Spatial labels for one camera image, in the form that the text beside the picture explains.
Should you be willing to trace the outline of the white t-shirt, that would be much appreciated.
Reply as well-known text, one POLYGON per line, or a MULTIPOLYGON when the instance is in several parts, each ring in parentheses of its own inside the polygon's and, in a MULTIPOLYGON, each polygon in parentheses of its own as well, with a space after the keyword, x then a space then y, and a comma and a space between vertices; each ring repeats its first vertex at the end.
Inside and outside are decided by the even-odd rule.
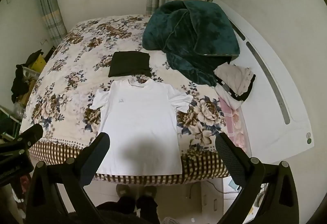
POLYGON ((191 95, 152 79, 113 81, 108 91, 97 90, 90 109, 100 110, 99 132, 110 138, 97 173, 181 174, 176 114, 187 112, 192 100, 191 95))

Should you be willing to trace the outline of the black clothes on rack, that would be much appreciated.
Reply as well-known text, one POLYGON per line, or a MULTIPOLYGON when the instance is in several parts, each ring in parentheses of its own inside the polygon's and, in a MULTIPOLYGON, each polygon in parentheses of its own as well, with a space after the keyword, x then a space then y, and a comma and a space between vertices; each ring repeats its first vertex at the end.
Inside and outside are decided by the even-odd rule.
POLYGON ((29 91, 29 84, 24 80, 23 68, 28 68, 32 63, 37 60, 40 54, 43 54, 43 52, 41 50, 38 50, 28 57, 26 63, 16 65, 15 78, 11 88, 11 100, 13 104, 20 96, 23 96, 29 91))

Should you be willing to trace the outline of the pile of beige clothes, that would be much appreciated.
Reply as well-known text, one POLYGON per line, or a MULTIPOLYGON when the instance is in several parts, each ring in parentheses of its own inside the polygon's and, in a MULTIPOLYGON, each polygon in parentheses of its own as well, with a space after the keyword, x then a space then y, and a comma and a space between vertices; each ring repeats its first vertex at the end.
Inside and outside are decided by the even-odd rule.
POLYGON ((246 67, 224 63, 214 70, 215 91, 226 105, 237 110, 250 95, 256 75, 246 67))

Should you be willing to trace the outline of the green white rack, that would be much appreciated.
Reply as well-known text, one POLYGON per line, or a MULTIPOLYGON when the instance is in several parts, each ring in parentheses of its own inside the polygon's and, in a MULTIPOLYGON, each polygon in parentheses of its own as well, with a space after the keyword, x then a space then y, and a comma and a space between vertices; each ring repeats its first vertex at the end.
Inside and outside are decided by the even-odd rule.
POLYGON ((1 108, 1 138, 12 141, 19 136, 21 122, 1 108))

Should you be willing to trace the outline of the yellow box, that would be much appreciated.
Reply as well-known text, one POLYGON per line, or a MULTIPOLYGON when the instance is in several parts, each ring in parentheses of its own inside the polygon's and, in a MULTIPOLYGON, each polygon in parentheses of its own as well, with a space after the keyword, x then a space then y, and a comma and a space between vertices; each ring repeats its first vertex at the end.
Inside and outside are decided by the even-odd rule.
POLYGON ((45 59, 43 58, 43 56, 40 54, 37 59, 29 65, 29 69, 31 69, 32 71, 35 71, 37 73, 41 73, 42 70, 44 69, 44 67, 46 66, 47 62, 45 61, 45 59))

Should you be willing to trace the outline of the person's legs in black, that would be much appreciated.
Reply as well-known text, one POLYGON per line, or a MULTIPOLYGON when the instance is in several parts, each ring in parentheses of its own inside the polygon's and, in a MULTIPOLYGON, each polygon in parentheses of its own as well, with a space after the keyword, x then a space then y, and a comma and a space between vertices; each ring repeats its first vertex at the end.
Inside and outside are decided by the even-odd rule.
POLYGON ((160 223, 155 201, 157 188, 146 186, 139 197, 132 193, 128 185, 118 184, 117 202, 108 201, 97 206, 97 210, 106 221, 113 223, 160 223))

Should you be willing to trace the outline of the white bed headboard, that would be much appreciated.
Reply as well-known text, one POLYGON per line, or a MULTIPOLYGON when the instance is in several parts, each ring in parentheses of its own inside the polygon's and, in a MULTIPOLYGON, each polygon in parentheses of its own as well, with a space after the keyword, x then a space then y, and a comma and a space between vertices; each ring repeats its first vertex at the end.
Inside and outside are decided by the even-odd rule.
POLYGON ((255 74, 252 91, 241 105, 252 156, 272 164, 312 148, 305 105, 276 52, 235 10, 221 0, 213 1, 230 19, 240 46, 233 63, 255 74))

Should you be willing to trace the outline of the pink pillow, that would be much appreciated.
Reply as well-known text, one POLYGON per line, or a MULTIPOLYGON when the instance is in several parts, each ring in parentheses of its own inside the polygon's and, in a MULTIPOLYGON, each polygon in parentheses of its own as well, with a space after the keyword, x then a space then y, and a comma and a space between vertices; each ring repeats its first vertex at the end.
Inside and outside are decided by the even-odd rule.
POLYGON ((247 155, 250 155, 251 148, 241 108, 237 110, 231 109, 222 98, 219 98, 219 102, 224 113, 228 137, 233 141, 234 145, 240 147, 247 155))

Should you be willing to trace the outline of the floral bed quilt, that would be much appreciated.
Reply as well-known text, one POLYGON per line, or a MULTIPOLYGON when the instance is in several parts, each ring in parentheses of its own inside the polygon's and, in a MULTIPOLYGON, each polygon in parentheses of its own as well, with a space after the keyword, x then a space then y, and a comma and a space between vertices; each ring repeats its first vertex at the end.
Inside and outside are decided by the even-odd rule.
MULTIPOLYGON (((24 112, 21 130, 34 124, 43 137, 30 149, 37 160, 60 164, 76 157, 97 136, 100 111, 90 106, 97 90, 108 91, 113 54, 141 51, 147 15, 96 18, 78 23, 63 39, 36 81, 24 112)), ((151 51, 151 79, 193 96, 187 113, 177 113, 182 174, 115 176, 95 179, 141 185, 183 184, 228 176, 215 149, 215 135, 227 133, 219 96, 213 88, 193 83, 170 68, 161 51, 151 51)))

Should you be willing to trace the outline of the folded black garment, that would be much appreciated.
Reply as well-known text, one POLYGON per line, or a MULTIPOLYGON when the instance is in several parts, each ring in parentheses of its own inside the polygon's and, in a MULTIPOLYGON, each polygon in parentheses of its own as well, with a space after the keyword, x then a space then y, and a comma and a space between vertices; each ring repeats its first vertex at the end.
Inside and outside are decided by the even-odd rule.
POLYGON ((150 55, 139 51, 123 51, 113 54, 108 77, 145 75, 151 77, 150 55))

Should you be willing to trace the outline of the left teal curtain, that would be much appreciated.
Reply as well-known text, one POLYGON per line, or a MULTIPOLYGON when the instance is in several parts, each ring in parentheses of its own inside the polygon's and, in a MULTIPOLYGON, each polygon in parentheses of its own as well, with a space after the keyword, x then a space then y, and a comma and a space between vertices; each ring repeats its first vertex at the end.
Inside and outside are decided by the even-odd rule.
POLYGON ((54 46, 57 47, 67 34, 58 0, 38 0, 38 3, 45 28, 54 46))

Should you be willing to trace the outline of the dark green plush blanket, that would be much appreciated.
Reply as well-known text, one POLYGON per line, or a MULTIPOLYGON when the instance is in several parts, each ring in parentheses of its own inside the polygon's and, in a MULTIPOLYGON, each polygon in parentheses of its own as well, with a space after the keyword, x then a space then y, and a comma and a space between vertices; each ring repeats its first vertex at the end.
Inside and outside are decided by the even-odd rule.
POLYGON ((163 51, 169 66, 190 81, 216 86, 215 69, 240 55, 232 25, 216 3, 171 1, 150 17, 142 38, 148 51, 163 51))

